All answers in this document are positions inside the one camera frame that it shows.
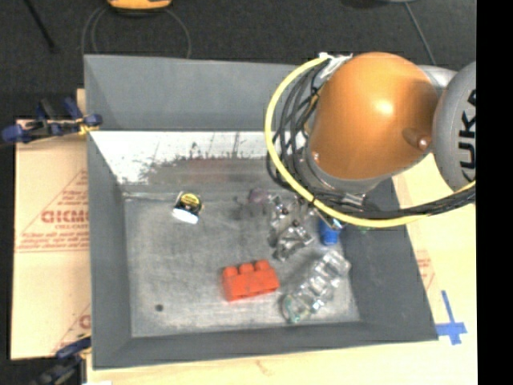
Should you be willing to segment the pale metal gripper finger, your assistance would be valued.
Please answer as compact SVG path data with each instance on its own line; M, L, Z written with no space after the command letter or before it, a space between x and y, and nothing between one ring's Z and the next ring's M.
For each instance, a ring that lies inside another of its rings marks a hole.
M273 258L278 261L286 261L297 251L297 241L291 239L281 240L273 252Z
M282 245L286 248L303 248L314 241L313 235L302 225L289 226L282 235Z

